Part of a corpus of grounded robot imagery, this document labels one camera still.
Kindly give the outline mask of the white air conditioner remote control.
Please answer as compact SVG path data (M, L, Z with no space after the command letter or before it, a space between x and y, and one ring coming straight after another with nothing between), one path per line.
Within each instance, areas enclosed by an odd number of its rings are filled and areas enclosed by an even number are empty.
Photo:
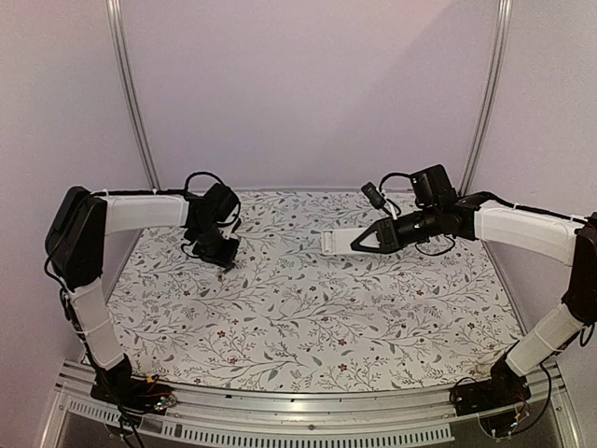
M328 256L357 254L357 251L351 248L351 243L365 230L366 228L350 228L321 231L322 254Z

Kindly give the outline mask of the white remote battery cover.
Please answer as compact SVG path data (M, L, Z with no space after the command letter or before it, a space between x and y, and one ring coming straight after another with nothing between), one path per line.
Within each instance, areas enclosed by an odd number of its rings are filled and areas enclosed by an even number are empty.
M283 317L289 317L294 315L297 311L299 311L301 309L301 306L301 301L286 300L280 305L279 313Z

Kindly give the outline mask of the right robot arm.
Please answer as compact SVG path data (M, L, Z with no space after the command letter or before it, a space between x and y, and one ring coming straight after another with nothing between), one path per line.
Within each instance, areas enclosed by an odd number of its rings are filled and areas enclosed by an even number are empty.
M578 217L508 202L482 191L460 195L445 168L434 165L407 176L416 211L374 222L350 243L355 252L392 254L437 235L482 242L496 250L509 281L534 298L535 324L508 350L500 371L482 388L482 398L501 407L522 377L575 337L590 340L596 328L596 217Z

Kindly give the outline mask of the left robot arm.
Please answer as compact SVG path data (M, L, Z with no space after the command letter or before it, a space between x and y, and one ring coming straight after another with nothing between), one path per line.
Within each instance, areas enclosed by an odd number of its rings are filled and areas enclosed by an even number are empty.
M107 303L117 275L140 232L176 228L192 258L223 270L234 264L239 241L233 231L241 201L227 185L207 191L137 189L66 191L45 241L45 268L65 293L65 312L82 340L91 366L108 371L104 392L119 405L138 398L138 384L117 368L127 359Z

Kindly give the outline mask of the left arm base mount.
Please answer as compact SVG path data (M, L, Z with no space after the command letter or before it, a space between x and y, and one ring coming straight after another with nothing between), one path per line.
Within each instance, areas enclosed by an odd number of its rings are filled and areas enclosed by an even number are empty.
M94 359L95 382L90 395L97 400L115 404L126 412L165 414L173 407L176 396L173 389L159 382L159 376L136 379L126 355L114 367L104 369Z

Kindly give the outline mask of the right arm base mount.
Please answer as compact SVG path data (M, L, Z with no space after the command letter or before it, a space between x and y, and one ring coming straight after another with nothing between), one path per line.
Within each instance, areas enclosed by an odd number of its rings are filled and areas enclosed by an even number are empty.
M479 420L484 432L496 439L509 437L518 429L521 413L531 396L526 377L518 376L512 371L505 357L500 357L491 367L488 379L463 379L450 390L450 402L458 416L488 412L506 406L521 406L521 411L511 409Z

